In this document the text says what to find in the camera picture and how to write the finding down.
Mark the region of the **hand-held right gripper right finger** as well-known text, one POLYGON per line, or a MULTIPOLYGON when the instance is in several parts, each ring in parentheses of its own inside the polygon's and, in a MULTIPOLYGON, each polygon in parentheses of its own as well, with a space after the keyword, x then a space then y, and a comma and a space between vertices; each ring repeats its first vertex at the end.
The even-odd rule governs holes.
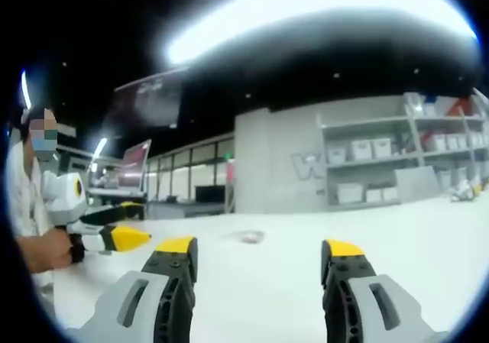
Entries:
POLYGON ((423 319, 421 305, 386 274, 376 274, 362 249, 322 242, 321 284, 328 343, 443 342, 423 319))

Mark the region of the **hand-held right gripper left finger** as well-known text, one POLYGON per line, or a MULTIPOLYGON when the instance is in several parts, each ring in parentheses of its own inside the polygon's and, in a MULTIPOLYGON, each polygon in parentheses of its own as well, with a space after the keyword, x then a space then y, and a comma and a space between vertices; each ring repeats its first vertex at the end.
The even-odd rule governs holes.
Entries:
POLYGON ((108 287, 88 321, 66 335, 72 342, 189 342, 197 274, 197 238, 162 241, 140 271, 108 287))

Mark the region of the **person's left hand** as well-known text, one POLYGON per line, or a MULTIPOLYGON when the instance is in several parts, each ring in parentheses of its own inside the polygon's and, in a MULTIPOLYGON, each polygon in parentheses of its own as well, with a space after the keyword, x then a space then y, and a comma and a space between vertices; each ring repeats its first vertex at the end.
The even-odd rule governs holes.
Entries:
POLYGON ((59 270, 70 266, 73 258, 69 234, 52 228, 43 235, 15 238, 31 274, 59 270))

